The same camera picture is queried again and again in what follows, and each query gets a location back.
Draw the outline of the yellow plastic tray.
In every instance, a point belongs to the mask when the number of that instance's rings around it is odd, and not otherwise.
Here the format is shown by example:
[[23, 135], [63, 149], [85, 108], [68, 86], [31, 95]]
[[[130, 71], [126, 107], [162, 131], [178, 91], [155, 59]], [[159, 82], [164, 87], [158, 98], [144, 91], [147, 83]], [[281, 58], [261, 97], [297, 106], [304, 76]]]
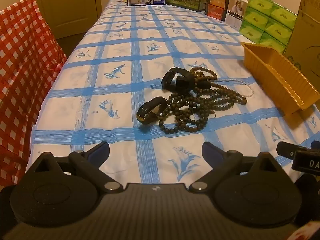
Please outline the yellow plastic tray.
[[271, 47], [245, 43], [244, 66], [284, 114], [306, 110], [319, 100], [318, 90], [285, 56]]

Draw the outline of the black gold wristwatch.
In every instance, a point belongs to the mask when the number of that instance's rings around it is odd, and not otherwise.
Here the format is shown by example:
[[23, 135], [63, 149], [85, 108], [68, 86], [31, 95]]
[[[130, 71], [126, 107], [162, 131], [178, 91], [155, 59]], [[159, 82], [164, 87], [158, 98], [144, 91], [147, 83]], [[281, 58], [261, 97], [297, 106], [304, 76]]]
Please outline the black gold wristwatch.
[[145, 102], [138, 110], [136, 117], [137, 120], [144, 125], [148, 125], [163, 113], [168, 106], [168, 100], [158, 96], [152, 100]]

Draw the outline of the black smart band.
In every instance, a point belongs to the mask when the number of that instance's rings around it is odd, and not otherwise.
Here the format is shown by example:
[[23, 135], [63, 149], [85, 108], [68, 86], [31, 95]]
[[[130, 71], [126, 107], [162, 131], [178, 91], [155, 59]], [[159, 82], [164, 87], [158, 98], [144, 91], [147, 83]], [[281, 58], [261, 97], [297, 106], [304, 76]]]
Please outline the black smart band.
[[195, 77], [186, 69], [175, 67], [166, 72], [161, 85], [163, 90], [185, 94], [194, 89]]

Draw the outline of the blue white checkered bedsheet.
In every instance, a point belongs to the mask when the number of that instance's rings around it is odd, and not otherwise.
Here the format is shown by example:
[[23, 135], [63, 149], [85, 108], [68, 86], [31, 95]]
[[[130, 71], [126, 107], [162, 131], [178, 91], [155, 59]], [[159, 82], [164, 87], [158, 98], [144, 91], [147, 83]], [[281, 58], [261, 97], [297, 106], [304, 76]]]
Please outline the blue white checkered bedsheet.
[[[246, 156], [276, 155], [280, 141], [310, 146], [319, 139], [318, 109], [291, 116], [277, 110], [245, 69], [242, 42], [239, 32], [201, 12], [110, 0], [44, 100], [29, 162], [43, 152], [67, 156], [106, 141], [110, 157], [101, 170], [116, 181], [190, 185], [211, 169], [201, 153], [206, 141]], [[139, 107], [169, 97], [161, 80], [173, 67], [214, 71], [219, 84], [247, 97], [246, 105], [216, 112], [196, 133], [143, 126]]]

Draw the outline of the large cardboard box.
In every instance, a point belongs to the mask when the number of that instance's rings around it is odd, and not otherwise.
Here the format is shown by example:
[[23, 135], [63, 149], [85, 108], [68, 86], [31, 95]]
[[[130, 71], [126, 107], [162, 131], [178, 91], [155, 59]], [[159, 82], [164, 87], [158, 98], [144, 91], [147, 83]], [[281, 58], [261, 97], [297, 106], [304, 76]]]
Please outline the large cardboard box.
[[285, 56], [319, 88], [319, 0], [301, 0]]

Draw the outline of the red white checkered cloth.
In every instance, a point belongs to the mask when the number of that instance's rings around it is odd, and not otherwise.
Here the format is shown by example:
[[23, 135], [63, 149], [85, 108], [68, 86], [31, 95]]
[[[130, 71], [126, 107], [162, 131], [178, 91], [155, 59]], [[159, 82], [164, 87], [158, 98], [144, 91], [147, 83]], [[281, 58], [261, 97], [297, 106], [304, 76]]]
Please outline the red white checkered cloth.
[[41, 105], [67, 60], [36, 0], [1, 11], [1, 188], [17, 184]]

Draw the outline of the green tissue pack bundle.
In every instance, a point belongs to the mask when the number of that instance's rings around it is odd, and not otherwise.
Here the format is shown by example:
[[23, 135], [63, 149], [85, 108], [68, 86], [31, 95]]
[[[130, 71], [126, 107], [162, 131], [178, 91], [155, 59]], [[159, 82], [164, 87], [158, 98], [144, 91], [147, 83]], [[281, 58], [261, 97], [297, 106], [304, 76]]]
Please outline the green tissue pack bundle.
[[283, 53], [297, 15], [272, 0], [248, 0], [239, 32], [254, 42]]

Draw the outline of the white product box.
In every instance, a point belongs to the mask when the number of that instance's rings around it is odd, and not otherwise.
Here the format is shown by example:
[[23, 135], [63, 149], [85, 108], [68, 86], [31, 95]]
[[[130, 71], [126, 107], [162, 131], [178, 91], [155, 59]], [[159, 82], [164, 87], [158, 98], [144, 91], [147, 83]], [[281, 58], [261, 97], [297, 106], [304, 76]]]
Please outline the white product box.
[[247, 5], [248, 0], [229, 0], [225, 23], [239, 31]]

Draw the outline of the wooden door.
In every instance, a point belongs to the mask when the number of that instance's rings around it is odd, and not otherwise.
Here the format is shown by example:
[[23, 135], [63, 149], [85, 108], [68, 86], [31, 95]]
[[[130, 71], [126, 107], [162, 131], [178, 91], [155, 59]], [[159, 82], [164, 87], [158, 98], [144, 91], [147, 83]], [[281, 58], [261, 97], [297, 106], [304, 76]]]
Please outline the wooden door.
[[56, 39], [87, 32], [102, 13], [101, 0], [37, 0]]

